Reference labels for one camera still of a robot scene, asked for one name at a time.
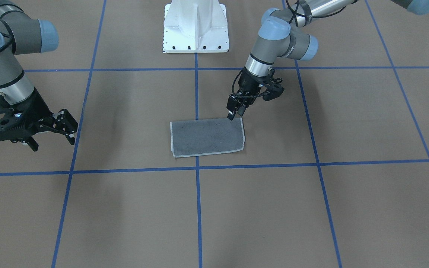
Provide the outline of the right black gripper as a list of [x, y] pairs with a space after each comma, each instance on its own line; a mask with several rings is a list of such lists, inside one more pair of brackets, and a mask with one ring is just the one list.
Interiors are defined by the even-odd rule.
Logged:
[[[31, 96], [35, 97], [37, 111], [37, 129], [38, 133], [53, 132], [66, 137], [68, 142], [74, 146], [76, 142], [75, 134], [78, 129], [78, 123], [67, 109], [61, 109], [58, 113], [50, 111], [48, 105], [35, 89]], [[39, 144], [32, 136], [24, 137], [21, 140], [12, 140], [13, 143], [21, 142], [28, 145], [32, 151], [38, 151]]]

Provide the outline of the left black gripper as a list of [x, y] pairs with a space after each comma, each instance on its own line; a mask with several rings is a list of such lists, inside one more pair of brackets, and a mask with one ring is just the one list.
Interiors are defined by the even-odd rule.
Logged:
[[232, 94], [228, 97], [226, 108], [228, 109], [228, 119], [233, 121], [236, 114], [242, 117], [245, 110], [254, 103], [255, 99], [262, 97], [266, 91], [264, 84], [271, 78], [271, 68], [268, 75], [258, 77], [243, 68], [236, 76], [232, 84]]

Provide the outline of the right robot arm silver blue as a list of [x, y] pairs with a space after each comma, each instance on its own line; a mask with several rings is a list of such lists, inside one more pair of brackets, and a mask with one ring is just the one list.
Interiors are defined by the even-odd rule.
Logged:
[[18, 5], [0, 0], [0, 142], [39, 148], [34, 135], [53, 132], [75, 144], [78, 123], [66, 110], [51, 112], [16, 56], [58, 47], [58, 32], [47, 20], [32, 19]]

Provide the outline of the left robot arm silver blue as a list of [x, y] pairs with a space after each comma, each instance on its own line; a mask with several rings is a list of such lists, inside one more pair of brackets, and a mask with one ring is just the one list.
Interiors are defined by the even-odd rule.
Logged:
[[287, 0], [285, 7], [264, 12], [254, 46], [232, 84], [228, 119], [241, 117], [257, 98], [281, 96], [282, 80], [274, 77], [278, 59], [282, 66], [385, 66], [367, 16], [365, 0]]

